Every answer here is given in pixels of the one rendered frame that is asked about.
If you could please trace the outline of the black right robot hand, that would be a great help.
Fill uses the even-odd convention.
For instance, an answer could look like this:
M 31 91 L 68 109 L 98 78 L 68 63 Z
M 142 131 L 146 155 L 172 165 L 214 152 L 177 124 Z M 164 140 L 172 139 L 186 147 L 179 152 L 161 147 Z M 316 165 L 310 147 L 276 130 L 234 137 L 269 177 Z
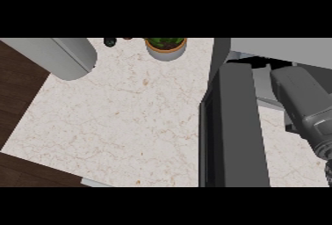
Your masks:
M 325 174 L 328 185 L 332 187 L 332 159 L 326 161 Z

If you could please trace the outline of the dark grey microwave door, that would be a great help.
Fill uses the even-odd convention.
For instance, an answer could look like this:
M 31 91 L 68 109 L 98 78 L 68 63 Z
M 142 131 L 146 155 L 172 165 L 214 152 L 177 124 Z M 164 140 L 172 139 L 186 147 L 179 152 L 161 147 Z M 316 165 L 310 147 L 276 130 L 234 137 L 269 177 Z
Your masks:
M 253 67 L 220 66 L 200 103 L 198 185 L 270 185 Z

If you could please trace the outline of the pale grey flat piece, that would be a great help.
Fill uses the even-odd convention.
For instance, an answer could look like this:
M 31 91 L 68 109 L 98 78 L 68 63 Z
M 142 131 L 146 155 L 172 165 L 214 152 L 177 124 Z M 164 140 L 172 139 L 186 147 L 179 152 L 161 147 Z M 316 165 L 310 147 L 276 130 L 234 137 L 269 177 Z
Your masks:
M 90 180 L 87 178 L 83 178 L 80 183 L 86 186 L 90 186 L 90 187 L 110 187 L 110 185 L 95 181 L 95 180 Z

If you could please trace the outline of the green plant in pot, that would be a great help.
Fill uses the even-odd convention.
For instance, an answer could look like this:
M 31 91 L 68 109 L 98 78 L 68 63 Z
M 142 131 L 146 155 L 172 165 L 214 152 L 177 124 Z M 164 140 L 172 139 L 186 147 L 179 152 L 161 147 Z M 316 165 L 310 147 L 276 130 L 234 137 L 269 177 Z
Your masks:
M 146 50 L 161 62 L 172 62 L 185 53 L 188 47 L 186 38 L 145 38 Z

